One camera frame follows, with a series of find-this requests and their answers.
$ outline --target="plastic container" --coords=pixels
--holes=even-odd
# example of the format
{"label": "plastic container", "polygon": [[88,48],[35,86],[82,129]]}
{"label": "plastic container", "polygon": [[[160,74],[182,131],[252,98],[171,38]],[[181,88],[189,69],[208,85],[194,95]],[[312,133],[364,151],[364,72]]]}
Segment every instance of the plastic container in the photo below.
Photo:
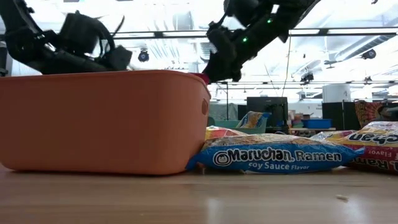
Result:
{"label": "plastic container", "polygon": [[259,128],[237,128],[237,125],[241,121],[234,121],[234,120],[228,120],[228,121],[217,120],[215,121],[215,126],[240,131],[246,134],[264,134],[267,128],[267,118],[263,119],[264,120]]}
{"label": "plastic container", "polygon": [[180,72],[0,79],[0,162],[14,170],[175,174],[205,139],[210,94]]}
{"label": "plastic container", "polygon": [[307,119],[303,120],[304,128],[310,129],[329,129],[331,128],[331,119]]}

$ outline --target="blue box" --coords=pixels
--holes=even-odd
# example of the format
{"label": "blue box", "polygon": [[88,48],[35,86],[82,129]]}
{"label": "blue box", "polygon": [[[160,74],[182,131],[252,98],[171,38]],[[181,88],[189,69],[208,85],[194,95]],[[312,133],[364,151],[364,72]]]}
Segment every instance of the blue box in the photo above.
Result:
{"label": "blue box", "polygon": [[303,120],[304,128],[329,129],[331,128],[331,119],[308,119]]}

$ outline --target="white ceiling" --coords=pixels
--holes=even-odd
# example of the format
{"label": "white ceiling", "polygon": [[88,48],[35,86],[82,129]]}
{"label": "white ceiling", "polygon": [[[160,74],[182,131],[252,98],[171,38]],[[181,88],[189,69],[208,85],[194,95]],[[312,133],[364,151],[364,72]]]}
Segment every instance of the white ceiling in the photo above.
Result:
{"label": "white ceiling", "polygon": [[[77,9],[89,16],[104,16],[101,21],[111,31],[118,26],[122,16],[126,16],[121,32],[198,30],[210,21],[218,20],[223,14],[223,0],[84,0],[79,3],[28,0],[27,3],[36,11],[33,15],[36,22],[43,29],[54,30],[61,28],[66,12]],[[398,26],[397,11],[398,0],[379,0],[376,4],[371,4],[371,0],[322,0],[298,28]],[[240,27],[234,19],[227,19],[224,24],[232,29]],[[0,32],[2,30],[4,31],[4,26],[0,23]],[[397,79],[398,73],[394,71],[395,68],[398,70],[398,62],[394,60],[398,56],[397,37],[375,46],[375,59],[353,57],[334,64],[332,69],[326,69],[327,66],[323,65],[325,60],[335,59],[335,55],[353,44],[360,48],[375,38],[377,37],[293,37],[290,51],[288,43],[283,44],[277,39],[261,50],[257,58],[244,65],[243,81],[272,79],[276,82],[284,81],[286,76],[287,81],[300,80],[308,69],[319,81],[363,80],[370,75],[374,76],[373,80]],[[200,57],[208,54],[203,52],[208,48],[201,48],[198,42],[206,40],[118,40],[117,44],[123,44],[134,53],[138,53],[141,47],[149,48],[149,62],[138,62],[135,54],[132,60],[135,67],[168,68],[188,67],[193,62],[203,63]],[[285,92],[286,95],[294,95],[297,90]]]}

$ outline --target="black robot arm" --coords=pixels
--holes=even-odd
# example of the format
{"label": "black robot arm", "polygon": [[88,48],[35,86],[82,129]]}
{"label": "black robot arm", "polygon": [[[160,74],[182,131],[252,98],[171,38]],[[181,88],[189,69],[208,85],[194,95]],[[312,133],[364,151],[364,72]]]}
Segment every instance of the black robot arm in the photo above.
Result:
{"label": "black robot arm", "polygon": [[[80,13],[69,13],[56,34],[42,31],[30,16],[34,13],[24,0],[1,0],[0,16],[6,26],[4,40],[12,58],[44,75],[59,73],[105,72],[125,70],[132,52],[115,47],[113,37],[98,20]],[[106,39],[110,51],[97,58],[99,39]]]}
{"label": "black robot arm", "polygon": [[[116,47],[113,36],[97,19],[69,13],[59,34],[42,31],[30,16],[33,9],[24,0],[0,0],[0,16],[6,25],[5,41],[12,58],[43,74],[125,70],[132,52]],[[286,42],[293,29],[320,0],[224,0],[225,15],[212,22],[207,32],[217,48],[204,69],[210,82],[241,79],[243,63],[279,37]],[[274,5],[279,5],[272,13]],[[245,29],[228,30],[221,24],[234,16]],[[108,41],[109,50],[97,58],[98,39]]]}
{"label": "black robot arm", "polygon": [[[210,82],[230,79],[239,81],[243,63],[279,37],[286,42],[293,29],[320,0],[224,0],[225,15],[210,23],[209,41],[217,53],[211,53],[203,73]],[[234,16],[245,29],[229,30],[221,24]]]}

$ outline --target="maruchan ramen package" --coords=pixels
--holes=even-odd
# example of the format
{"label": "maruchan ramen package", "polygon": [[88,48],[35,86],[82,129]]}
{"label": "maruchan ramen package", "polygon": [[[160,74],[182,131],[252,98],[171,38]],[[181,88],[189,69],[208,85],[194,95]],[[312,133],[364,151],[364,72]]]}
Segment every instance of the maruchan ramen package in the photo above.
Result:
{"label": "maruchan ramen package", "polygon": [[342,139],[328,139],[365,153],[345,166],[398,174],[398,122],[378,121]]}
{"label": "maruchan ramen package", "polygon": [[216,126],[210,126],[206,128],[206,140],[213,138],[222,138],[226,136],[244,136],[248,135],[241,131],[236,131],[228,128],[219,128]]}
{"label": "maruchan ramen package", "polygon": [[350,131],[325,131],[325,132],[320,132],[314,136],[311,137],[312,140],[327,140],[327,141],[338,141],[346,136],[349,136],[350,134],[355,133],[356,131],[350,130]]}
{"label": "maruchan ramen package", "polygon": [[249,111],[239,122],[237,128],[260,128],[263,122],[267,122],[269,113]]}
{"label": "maruchan ramen package", "polygon": [[363,150],[353,151],[332,142],[280,134],[253,134],[209,139],[188,163],[205,167],[242,170],[245,173],[294,174],[330,170]]}

